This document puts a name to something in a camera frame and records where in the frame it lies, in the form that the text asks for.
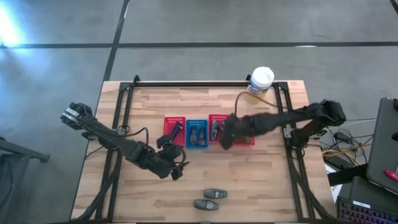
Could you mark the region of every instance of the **red basket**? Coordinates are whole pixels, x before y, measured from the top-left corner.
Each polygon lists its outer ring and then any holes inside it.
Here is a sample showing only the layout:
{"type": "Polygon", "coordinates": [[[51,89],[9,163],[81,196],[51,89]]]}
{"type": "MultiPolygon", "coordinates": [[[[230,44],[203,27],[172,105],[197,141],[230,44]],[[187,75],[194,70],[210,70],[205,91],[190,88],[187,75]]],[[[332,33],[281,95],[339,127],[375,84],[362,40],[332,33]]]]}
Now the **red basket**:
{"type": "MultiPolygon", "coordinates": [[[[216,144],[218,143],[219,137],[220,135],[217,135],[217,140],[212,141],[211,139],[211,124],[212,122],[215,120],[218,122],[218,125],[221,125],[221,122],[223,122],[225,119],[228,118],[227,114],[209,114],[209,144],[216,144]]],[[[234,142],[235,145],[239,145],[239,146],[253,146],[254,145],[254,137],[250,138],[250,142],[245,142],[245,141],[238,141],[236,140],[234,142]]]]}
{"type": "Polygon", "coordinates": [[[182,130],[179,132],[177,137],[174,139],[175,144],[181,146],[185,145],[185,117],[165,117],[163,123],[163,134],[170,134],[173,130],[176,122],[181,122],[183,124],[182,130]]]}

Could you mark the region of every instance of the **small bottle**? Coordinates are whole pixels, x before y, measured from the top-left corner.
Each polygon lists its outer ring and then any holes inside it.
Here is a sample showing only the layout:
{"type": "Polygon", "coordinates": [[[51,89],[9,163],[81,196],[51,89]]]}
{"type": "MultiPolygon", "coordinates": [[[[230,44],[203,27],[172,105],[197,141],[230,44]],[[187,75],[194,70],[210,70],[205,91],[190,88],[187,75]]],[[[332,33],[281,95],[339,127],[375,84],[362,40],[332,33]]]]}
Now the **small bottle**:
{"type": "MultiPolygon", "coordinates": [[[[264,98],[268,88],[274,81],[274,72],[269,67],[258,67],[253,71],[247,92],[254,96],[264,98]]],[[[250,95],[245,95],[246,100],[252,104],[258,104],[259,100],[250,95]]]]}

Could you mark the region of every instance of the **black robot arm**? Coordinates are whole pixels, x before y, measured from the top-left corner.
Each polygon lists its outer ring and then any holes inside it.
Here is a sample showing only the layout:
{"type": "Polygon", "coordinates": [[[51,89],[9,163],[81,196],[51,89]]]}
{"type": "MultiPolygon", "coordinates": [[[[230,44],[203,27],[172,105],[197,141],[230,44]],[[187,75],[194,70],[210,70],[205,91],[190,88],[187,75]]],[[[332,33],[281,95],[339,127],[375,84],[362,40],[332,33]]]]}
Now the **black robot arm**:
{"type": "Polygon", "coordinates": [[[99,143],[108,150],[119,150],[129,162],[140,167],[149,169],[161,179],[172,174],[173,180],[182,176],[182,169],[188,162],[185,162],[185,153],[181,146],[173,142],[162,144],[163,150],[155,150],[141,141],[125,139],[125,136],[117,131],[109,129],[100,123],[91,112],[91,108],[83,103],[71,103],[61,115],[63,123],[75,130],[85,129],[91,135],[98,137],[99,143]],[[183,154],[183,161],[176,165],[174,159],[183,154]]]}
{"type": "Polygon", "coordinates": [[[302,147],[311,135],[327,126],[339,126],[346,121],[341,105],[335,101],[323,100],[321,103],[312,103],[303,108],[286,111],[282,114],[259,113],[246,115],[242,120],[231,114],[224,120],[224,132],[220,137],[220,144],[229,149],[235,139],[263,135],[278,126],[292,124],[312,119],[301,129],[290,132],[290,145],[302,147]]]}

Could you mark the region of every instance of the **wooden tabletop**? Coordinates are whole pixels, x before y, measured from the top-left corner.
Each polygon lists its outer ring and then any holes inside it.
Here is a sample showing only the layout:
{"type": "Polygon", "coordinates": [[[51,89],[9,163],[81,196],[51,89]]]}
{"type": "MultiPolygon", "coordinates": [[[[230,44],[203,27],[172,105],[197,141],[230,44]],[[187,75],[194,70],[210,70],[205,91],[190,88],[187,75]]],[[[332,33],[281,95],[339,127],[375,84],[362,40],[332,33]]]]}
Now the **wooden tabletop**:
{"type": "MultiPolygon", "coordinates": [[[[298,80],[288,83],[293,107],[308,105],[304,82],[298,80]]],[[[120,82],[104,82],[102,87],[96,117],[108,127],[112,125],[119,84],[120,82]]],[[[147,127],[149,144],[156,148],[156,139],[163,134],[165,116],[208,119],[209,114],[230,114],[233,112],[236,95],[244,90],[242,87],[134,88],[129,117],[131,133],[147,127]]],[[[266,100],[276,103],[273,89],[267,92],[266,100]]],[[[277,108],[265,104],[254,106],[244,97],[238,102],[238,116],[264,111],[277,113],[277,108]]],[[[133,138],[145,141],[145,134],[133,138]]],[[[97,142],[90,142],[87,153],[99,146],[97,142]]],[[[150,171],[140,170],[123,159],[114,222],[297,220],[280,128],[258,136],[254,146],[233,146],[225,151],[219,145],[210,145],[204,150],[185,151],[187,160],[191,163],[184,168],[183,177],[177,181],[173,181],[171,177],[159,179],[150,171]],[[220,205],[218,211],[207,212],[193,207],[193,201],[203,198],[203,190],[207,188],[228,191],[227,199],[215,200],[220,205]]],[[[85,161],[72,218],[81,215],[98,193],[105,157],[106,150],[102,149],[85,161]]],[[[304,160],[312,192],[329,213],[335,214],[319,148],[306,148],[304,160]]],[[[109,194],[110,191],[105,200],[104,213],[108,211],[109,194]]],[[[305,210],[302,191],[300,197],[305,210]]]]}

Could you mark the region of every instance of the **concrete floor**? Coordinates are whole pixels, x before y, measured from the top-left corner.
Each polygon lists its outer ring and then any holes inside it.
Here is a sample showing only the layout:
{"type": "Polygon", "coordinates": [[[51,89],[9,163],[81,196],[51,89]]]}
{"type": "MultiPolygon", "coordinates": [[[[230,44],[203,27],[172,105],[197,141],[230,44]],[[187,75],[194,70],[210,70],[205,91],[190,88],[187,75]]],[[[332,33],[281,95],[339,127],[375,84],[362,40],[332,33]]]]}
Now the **concrete floor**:
{"type": "MultiPolygon", "coordinates": [[[[8,30],[0,40],[112,43],[122,4],[3,0],[8,30]]],[[[398,41],[397,24],[388,0],[131,0],[120,42],[398,41]]],[[[9,223],[68,220],[87,141],[59,116],[72,101],[96,108],[109,53],[0,49],[0,136],[51,154],[48,164],[30,163],[9,223]]],[[[242,80],[265,65],[276,79],[305,80],[311,102],[336,100],[348,119],[374,118],[380,98],[398,98],[397,54],[398,47],[119,49],[110,79],[242,80]]],[[[347,129],[363,135],[373,127],[347,129]]]]}

